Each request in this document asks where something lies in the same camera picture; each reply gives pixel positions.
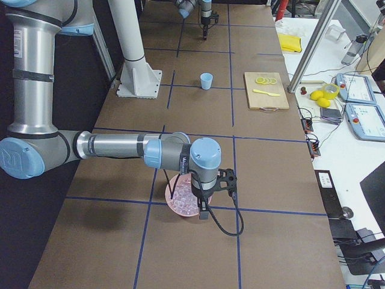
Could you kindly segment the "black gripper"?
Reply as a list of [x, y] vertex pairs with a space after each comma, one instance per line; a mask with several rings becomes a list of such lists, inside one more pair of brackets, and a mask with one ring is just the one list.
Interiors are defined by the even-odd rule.
[[204, 190], [204, 189], [201, 190], [199, 187], [197, 188], [194, 185], [192, 185], [191, 191], [198, 200], [197, 203], [199, 208], [199, 219], [207, 220], [209, 218], [209, 209], [208, 209], [208, 203], [204, 199], [209, 199], [214, 194], [213, 188], [209, 190]]
[[208, 38], [208, 25], [211, 23], [211, 17], [200, 17], [200, 22], [203, 25], [202, 31], [203, 31], [203, 40], [207, 40]]

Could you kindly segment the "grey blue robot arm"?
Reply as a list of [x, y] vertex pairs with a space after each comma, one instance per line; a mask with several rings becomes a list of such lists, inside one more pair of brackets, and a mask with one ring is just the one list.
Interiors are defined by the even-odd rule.
[[90, 157], [141, 158], [149, 167], [191, 174], [199, 216], [213, 216], [208, 199], [219, 189], [220, 145], [190, 141], [182, 132], [92, 134], [60, 131], [52, 123], [55, 36], [92, 36], [91, 1], [5, 1], [14, 28], [14, 122], [1, 141], [1, 168], [29, 179]]
[[186, 19], [196, 7], [200, 7], [200, 24], [202, 25], [203, 40], [208, 38], [209, 25], [213, 17], [212, 1], [210, 0], [174, 0], [172, 3], [177, 7], [179, 14]]

